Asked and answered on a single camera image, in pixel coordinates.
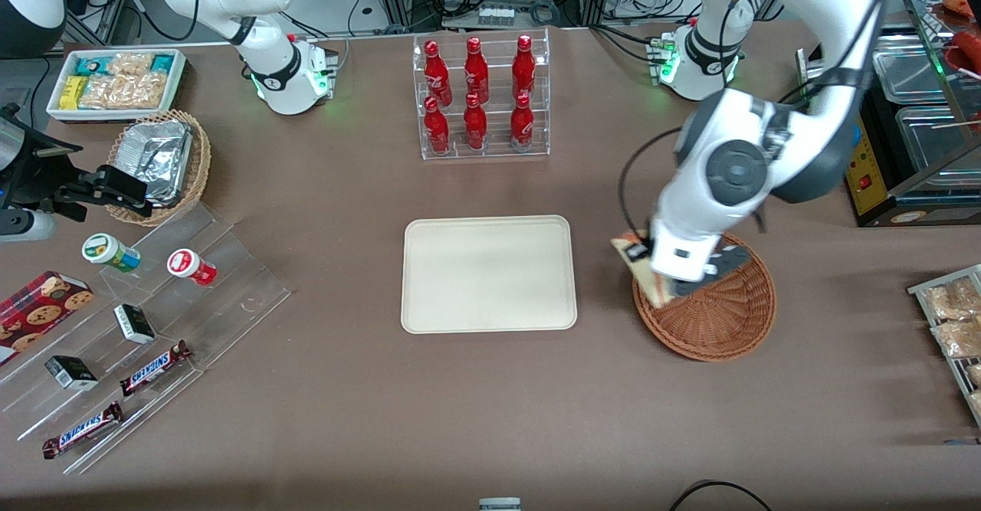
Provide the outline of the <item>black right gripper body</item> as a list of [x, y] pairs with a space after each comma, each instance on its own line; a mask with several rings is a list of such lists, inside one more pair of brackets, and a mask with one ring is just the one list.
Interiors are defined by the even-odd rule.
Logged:
[[31, 208], [60, 214], [69, 203], [80, 203], [84, 171], [69, 158], [83, 146], [67, 143], [2, 113], [2, 127], [22, 131], [20, 138], [2, 144], [2, 207]]

